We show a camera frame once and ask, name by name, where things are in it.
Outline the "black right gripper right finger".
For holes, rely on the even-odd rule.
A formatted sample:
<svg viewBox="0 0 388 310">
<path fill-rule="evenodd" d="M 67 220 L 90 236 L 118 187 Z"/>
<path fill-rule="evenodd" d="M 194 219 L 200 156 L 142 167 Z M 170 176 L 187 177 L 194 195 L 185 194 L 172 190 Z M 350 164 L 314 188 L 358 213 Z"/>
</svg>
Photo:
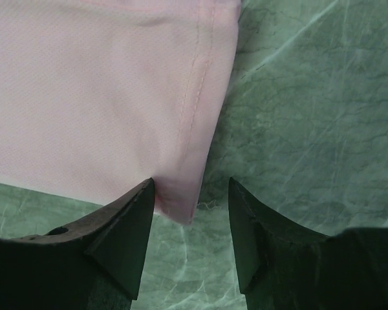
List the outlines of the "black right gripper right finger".
<svg viewBox="0 0 388 310">
<path fill-rule="evenodd" d="M 248 309 L 388 309 L 388 228 L 327 236 L 261 203 L 235 179 L 228 209 Z"/>
</svg>

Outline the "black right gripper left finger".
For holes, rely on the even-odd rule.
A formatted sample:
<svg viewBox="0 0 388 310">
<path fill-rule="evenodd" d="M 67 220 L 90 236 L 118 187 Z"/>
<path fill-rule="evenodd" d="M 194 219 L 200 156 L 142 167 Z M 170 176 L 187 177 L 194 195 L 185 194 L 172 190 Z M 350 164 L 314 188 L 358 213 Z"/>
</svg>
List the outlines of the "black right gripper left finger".
<svg viewBox="0 0 388 310">
<path fill-rule="evenodd" d="M 0 238 L 0 309 L 130 309 L 154 206 L 147 179 L 47 234 Z"/>
</svg>

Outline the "pink t shirt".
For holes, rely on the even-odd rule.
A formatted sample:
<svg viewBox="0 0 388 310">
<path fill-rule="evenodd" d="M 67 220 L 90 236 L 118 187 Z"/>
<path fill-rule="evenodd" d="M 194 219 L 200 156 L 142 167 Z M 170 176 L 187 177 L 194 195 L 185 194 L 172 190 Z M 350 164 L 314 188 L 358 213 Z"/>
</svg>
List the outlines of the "pink t shirt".
<svg viewBox="0 0 388 310">
<path fill-rule="evenodd" d="M 190 224 L 240 1 L 0 1 L 0 183 Z"/>
</svg>

